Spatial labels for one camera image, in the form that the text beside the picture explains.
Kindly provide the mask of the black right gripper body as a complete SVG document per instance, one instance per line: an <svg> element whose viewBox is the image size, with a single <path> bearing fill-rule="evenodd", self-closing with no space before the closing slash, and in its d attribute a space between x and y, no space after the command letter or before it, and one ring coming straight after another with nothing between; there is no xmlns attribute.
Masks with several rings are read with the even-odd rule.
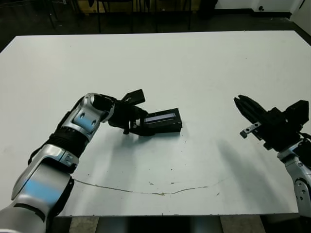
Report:
<svg viewBox="0 0 311 233"><path fill-rule="evenodd" d="M267 111L267 123L256 122L240 132L242 138L250 133L264 141L267 150L282 151L300 141L300 131L305 124L304 107L288 107L284 112L277 108Z"/></svg>

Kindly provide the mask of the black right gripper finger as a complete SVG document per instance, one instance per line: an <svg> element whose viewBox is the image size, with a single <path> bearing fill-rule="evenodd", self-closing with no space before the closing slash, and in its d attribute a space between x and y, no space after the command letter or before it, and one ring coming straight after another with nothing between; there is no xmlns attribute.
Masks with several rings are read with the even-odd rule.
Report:
<svg viewBox="0 0 311 233"><path fill-rule="evenodd" d="M257 122L259 122L259 123L267 123L267 120L265 118L266 114L267 114L267 111L260 104L258 104L256 101L254 101L253 109L254 109L254 112L256 114L256 118L258 120Z"/></svg>
<svg viewBox="0 0 311 233"><path fill-rule="evenodd" d="M258 121L253 109L254 101L251 98L247 96L238 96L234 98L234 102L240 113L252 124Z"/></svg>

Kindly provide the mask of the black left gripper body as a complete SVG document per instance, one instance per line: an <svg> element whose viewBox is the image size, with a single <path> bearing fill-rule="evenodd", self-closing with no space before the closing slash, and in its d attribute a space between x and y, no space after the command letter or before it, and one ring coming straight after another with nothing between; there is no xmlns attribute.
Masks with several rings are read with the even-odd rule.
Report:
<svg viewBox="0 0 311 233"><path fill-rule="evenodd" d="M108 120L108 124L112 127L117 127L123 129L124 134L129 134L129 129L136 126L135 118L135 108L137 106L130 105L128 103L117 100L115 102L114 113L112 117Z"/></svg>

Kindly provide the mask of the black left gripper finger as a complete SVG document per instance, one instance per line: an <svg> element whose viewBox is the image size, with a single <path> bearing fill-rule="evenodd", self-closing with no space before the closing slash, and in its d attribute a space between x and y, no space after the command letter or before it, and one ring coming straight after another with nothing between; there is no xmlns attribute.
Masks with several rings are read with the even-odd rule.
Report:
<svg viewBox="0 0 311 233"><path fill-rule="evenodd" d="M146 118L147 115L148 115L148 112L139 108L139 107L136 107L135 108L135 118L136 119L142 119L142 118Z"/></svg>
<svg viewBox="0 0 311 233"><path fill-rule="evenodd" d="M149 129L148 127L143 126L134 126L129 129L130 133L139 135L139 136L153 136L155 135L155 132L152 129Z"/></svg>

